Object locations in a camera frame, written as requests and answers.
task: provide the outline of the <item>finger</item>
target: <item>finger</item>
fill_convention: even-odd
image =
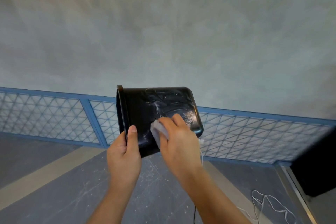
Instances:
[[[111,146],[126,146],[125,131],[121,132],[121,134],[113,141]]]
[[[165,155],[168,150],[168,139],[161,132],[159,132],[159,136],[160,136],[160,151],[163,155]]]
[[[181,117],[181,115],[179,115],[178,113],[174,114],[173,117],[171,117],[171,119],[173,120],[173,122],[178,127],[187,126],[186,122],[183,120],[183,118]]]
[[[127,133],[127,152],[128,151],[139,151],[138,132],[134,125],[129,127]]]
[[[159,122],[161,122],[163,124],[163,126],[166,128],[169,137],[170,137],[171,133],[175,129],[177,129],[176,124],[173,122],[173,120],[171,118],[161,117],[159,119]]]

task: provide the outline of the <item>concrete wall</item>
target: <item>concrete wall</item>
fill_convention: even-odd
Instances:
[[[336,118],[335,0],[0,0],[0,86]]]

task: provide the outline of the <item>black plastic bin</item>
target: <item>black plastic bin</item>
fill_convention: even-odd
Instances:
[[[193,93],[186,87],[128,88],[117,86],[117,114],[120,133],[135,125],[141,157],[159,152],[151,133],[151,123],[160,117],[182,116],[197,137],[203,125]]]

